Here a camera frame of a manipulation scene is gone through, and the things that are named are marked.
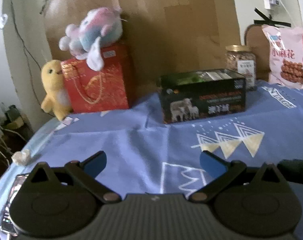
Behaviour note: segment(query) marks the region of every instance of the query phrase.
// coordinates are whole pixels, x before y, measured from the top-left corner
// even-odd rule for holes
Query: jar of nuts
[[[246,77],[246,89],[256,89],[256,56],[249,46],[231,45],[226,47],[226,68]]]

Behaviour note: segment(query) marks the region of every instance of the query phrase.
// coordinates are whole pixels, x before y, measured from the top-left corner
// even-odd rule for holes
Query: jar lid
[[[227,51],[251,51],[249,46],[243,46],[243,45],[230,45],[226,47]]]

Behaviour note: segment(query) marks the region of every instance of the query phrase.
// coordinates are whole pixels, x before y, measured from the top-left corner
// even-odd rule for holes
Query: red box
[[[104,68],[90,69],[86,60],[61,63],[74,113],[128,109],[135,100],[134,71],[128,47],[116,43],[102,48]]]

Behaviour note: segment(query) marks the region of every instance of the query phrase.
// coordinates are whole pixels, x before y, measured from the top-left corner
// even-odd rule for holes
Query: yellow plush toy
[[[41,70],[41,79],[47,93],[41,109],[46,113],[53,111],[57,119],[62,121],[72,111],[72,108],[64,88],[61,62],[59,60],[47,62]]]

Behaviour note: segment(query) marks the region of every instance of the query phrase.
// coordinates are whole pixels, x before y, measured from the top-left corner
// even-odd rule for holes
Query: plush toy
[[[41,79],[47,93],[41,109],[46,113],[53,111],[57,119],[62,121],[72,111],[72,108],[64,88],[61,62],[59,60],[47,62],[41,70]]]
[[[80,26],[67,26],[59,48],[69,50],[77,59],[87,59],[91,69],[100,71],[104,66],[100,48],[118,41],[123,33],[120,12],[106,7],[89,11]]]

